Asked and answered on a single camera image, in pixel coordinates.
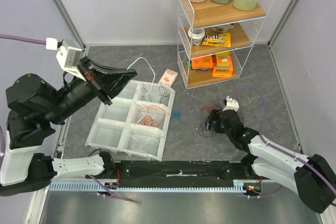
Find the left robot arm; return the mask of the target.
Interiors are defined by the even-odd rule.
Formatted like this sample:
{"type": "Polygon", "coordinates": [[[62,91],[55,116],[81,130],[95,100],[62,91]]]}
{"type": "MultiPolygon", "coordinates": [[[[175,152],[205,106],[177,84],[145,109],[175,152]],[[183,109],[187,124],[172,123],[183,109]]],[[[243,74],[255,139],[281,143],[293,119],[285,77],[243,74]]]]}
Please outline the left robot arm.
{"type": "Polygon", "coordinates": [[[80,75],[55,89],[40,76],[21,76],[6,90],[9,114],[7,142],[1,165],[1,196],[7,197],[43,189],[60,179],[95,175],[111,178],[115,164],[108,152],[61,159],[38,153],[43,141],[70,116],[95,98],[111,105],[137,75],[134,69],[113,68],[84,57],[78,62],[80,75]]]}

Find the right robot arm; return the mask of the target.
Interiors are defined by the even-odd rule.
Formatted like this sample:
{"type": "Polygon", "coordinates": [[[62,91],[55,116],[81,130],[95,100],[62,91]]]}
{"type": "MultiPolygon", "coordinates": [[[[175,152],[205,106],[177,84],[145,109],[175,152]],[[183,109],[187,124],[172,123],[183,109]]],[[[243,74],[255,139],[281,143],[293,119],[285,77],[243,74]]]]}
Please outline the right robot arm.
{"type": "Polygon", "coordinates": [[[250,161],[240,166],[248,179],[266,177],[290,189],[312,211],[321,214],[335,206],[335,172],[319,154],[292,152],[245,127],[234,110],[211,110],[205,126],[225,134],[233,145],[247,153],[250,161]]]}

